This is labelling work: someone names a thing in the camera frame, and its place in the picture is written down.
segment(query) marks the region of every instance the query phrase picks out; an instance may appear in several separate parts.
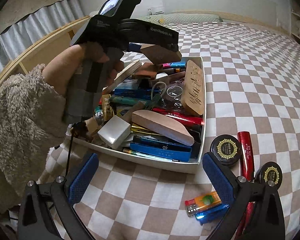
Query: blue gripper pad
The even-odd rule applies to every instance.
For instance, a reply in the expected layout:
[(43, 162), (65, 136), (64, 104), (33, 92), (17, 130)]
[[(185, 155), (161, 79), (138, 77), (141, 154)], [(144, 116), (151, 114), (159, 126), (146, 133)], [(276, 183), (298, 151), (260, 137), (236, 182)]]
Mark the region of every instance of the blue gripper pad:
[(68, 201), (71, 206), (81, 201), (98, 166), (98, 155), (93, 153), (69, 187)]
[(223, 204), (234, 202), (234, 189), (208, 153), (202, 157), (202, 166)]

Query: wooden plank with carved text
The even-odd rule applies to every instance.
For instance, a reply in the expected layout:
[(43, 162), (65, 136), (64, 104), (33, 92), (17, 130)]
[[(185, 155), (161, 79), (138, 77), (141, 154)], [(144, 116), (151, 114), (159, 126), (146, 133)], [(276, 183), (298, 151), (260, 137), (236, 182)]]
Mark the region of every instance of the wooden plank with carved text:
[(203, 92), (202, 69), (189, 60), (181, 95), (181, 104), (189, 114), (197, 117), (203, 115)]

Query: human hand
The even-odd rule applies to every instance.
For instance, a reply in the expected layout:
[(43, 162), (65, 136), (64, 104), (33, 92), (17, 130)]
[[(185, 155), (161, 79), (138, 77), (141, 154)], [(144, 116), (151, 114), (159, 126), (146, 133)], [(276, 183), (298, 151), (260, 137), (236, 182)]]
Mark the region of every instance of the human hand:
[[(87, 42), (69, 47), (56, 56), (42, 70), (42, 76), (47, 84), (54, 87), (55, 91), (65, 96), (68, 82), (77, 68), (81, 66), (84, 59), (91, 59), (94, 62), (105, 63), (109, 57), (104, 53), (99, 43)], [(117, 72), (123, 70), (122, 61), (114, 65), (114, 69), (109, 74), (106, 85), (109, 86), (114, 82)]]

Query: small wooden item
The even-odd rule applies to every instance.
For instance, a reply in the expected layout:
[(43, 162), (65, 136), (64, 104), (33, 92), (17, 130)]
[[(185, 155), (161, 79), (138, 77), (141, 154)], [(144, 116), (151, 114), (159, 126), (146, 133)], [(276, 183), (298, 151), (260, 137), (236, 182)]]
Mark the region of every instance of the small wooden item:
[(132, 75), (132, 79), (150, 78), (155, 79), (158, 71), (162, 70), (162, 65), (154, 65), (152, 63), (146, 62), (138, 71)]
[(129, 109), (128, 112), (126, 112), (124, 114), (124, 116), (120, 117), (122, 120), (125, 120), (126, 122), (130, 123), (131, 122), (131, 118), (132, 118), (132, 113), (134, 111), (138, 111), (138, 110), (141, 110), (141, 109), (144, 109), (145, 108), (145, 103), (142, 102), (142, 101), (139, 101), (138, 103), (136, 103), (133, 107), (131, 107)]
[(97, 131), (101, 129), (101, 126), (98, 125), (97, 120), (93, 117), (84, 121), (86, 123), (88, 132), (90, 135), (94, 135)]
[(125, 67), (120, 73), (117, 74), (117, 77), (115, 78), (114, 82), (102, 91), (102, 94), (103, 95), (110, 94), (111, 91), (114, 90), (117, 85), (119, 85), (128, 76), (132, 75), (132, 73), (135, 72), (141, 66), (142, 66), (141, 62), (137, 60), (132, 62), (127, 67)]
[(181, 123), (163, 114), (138, 110), (133, 112), (132, 122), (187, 146), (194, 144), (194, 138)]
[(189, 60), (181, 95), (181, 104), (188, 113), (197, 117), (203, 115), (204, 112), (203, 89), (202, 69), (192, 60)]
[(179, 62), (182, 58), (180, 51), (173, 52), (159, 45), (143, 44), (140, 52), (155, 65)]

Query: bed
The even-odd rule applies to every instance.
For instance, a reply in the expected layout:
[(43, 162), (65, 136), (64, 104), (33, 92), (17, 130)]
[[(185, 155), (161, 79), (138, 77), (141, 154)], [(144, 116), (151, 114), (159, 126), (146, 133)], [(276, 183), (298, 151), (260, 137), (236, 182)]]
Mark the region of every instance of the bed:
[[(171, 24), (183, 56), (203, 59), (207, 88), (204, 151), (220, 134), (251, 133), (255, 171), (269, 161), (283, 172), (279, 189), (286, 239), (300, 229), (300, 46), (284, 35), (239, 24)], [(126, 53), (122, 60), (143, 59)], [(49, 153), (42, 182), (63, 170), (67, 142)], [(74, 148), (73, 158), (87, 151)], [(217, 221), (200, 226), (184, 201), (213, 187), (202, 168), (194, 174), (159, 170), (100, 154), (100, 167), (75, 210), (96, 239), (208, 237)], [(239, 175), (237, 163), (232, 171)], [(69, 239), (53, 215), (61, 236)]]

